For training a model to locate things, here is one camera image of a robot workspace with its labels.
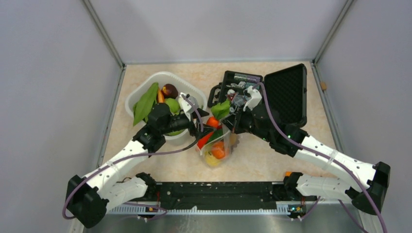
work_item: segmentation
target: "open toolbox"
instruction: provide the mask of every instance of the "open toolbox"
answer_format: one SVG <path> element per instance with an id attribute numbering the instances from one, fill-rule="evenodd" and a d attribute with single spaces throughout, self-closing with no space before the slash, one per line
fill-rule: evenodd
<path id="1" fill-rule="evenodd" d="M 276 71 L 265 77 L 228 70 L 224 73 L 223 81 L 211 89 L 207 106 L 210 108 L 222 103 L 227 99 L 226 95 L 242 93 L 248 86 L 263 82 L 269 105 L 279 112 L 282 123 L 303 127 L 307 122 L 306 76 L 304 64 Z"/>

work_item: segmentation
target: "white wall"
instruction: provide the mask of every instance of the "white wall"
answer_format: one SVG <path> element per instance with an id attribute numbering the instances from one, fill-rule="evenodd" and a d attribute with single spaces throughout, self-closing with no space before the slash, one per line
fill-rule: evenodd
<path id="1" fill-rule="evenodd" d="M 125 63 L 312 59 L 345 0 L 91 1 Z"/>
<path id="2" fill-rule="evenodd" d="M 67 232 L 120 69 L 79 0 L 0 1 L 0 232 Z"/>
<path id="3" fill-rule="evenodd" d="M 319 66 L 347 153 L 392 167 L 389 232 L 410 232 L 412 1 L 356 1 Z"/>

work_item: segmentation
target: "red triangle sticker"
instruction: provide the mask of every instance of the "red triangle sticker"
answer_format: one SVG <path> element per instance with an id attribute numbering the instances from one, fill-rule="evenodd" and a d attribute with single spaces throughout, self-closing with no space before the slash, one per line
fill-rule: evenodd
<path id="1" fill-rule="evenodd" d="M 232 102 L 237 94 L 238 94 L 237 92 L 232 93 L 232 94 L 227 94 L 226 97 L 229 99 L 230 102 Z"/>

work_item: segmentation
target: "beige tabletop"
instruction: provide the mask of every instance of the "beige tabletop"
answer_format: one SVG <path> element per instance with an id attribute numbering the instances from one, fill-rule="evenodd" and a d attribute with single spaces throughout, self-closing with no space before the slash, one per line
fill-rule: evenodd
<path id="1" fill-rule="evenodd" d="M 208 97 L 210 89 L 223 79 L 226 70 L 266 74 L 305 64 L 307 75 L 307 117 L 304 130 L 319 141 L 335 147 L 326 119 L 318 89 L 309 62 L 253 62 L 253 63 L 193 63 L 193 64 L 155 64 L 127 66 L 117 103 L 103 162 L 116 155 L 136 134 L 139 126 L 133 127 L 133 119 L 126 113 L 126 97 L 145 79 L 159 71 L 169 71 L 199 88 Z M 322 169 L 287 155 L 279 154 L 269 144 L 254 135 L 239 135 L 240 143 L 231 157 L 219 167 L 210 168 L 200 155 L 191 148 L 187 151 L 152 156 L 132 169 L 128 176 L 140 172 L 150 173 L 158 182 L 166 181 L 282 181 L 286 171 L 300 171 L 313 176 L 330 176 Z M 165 144 L 159 151 L 177 150 L 181 146 Z"/>

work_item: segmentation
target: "black tool case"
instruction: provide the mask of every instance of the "black tool case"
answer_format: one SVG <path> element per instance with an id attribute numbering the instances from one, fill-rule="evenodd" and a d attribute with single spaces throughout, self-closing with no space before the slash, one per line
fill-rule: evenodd
<path id="1" fill-rule="evenodd" d="M 292 124 L 298 127 L 306 125 L 306 75 L 304 64 L 298 64 L 271 74 L 264 78 L 261 75 L 246 74 L 234 71 L 226 71 L 223 81 L 214 86 L 209 94 L 207 106 L 211 108 L 217 103 L 224 102 L 231 83 L 239 83 L 235 75 L 259 77 L 266 89 L 269 105 L 279 112 L 282 123 Z"/>

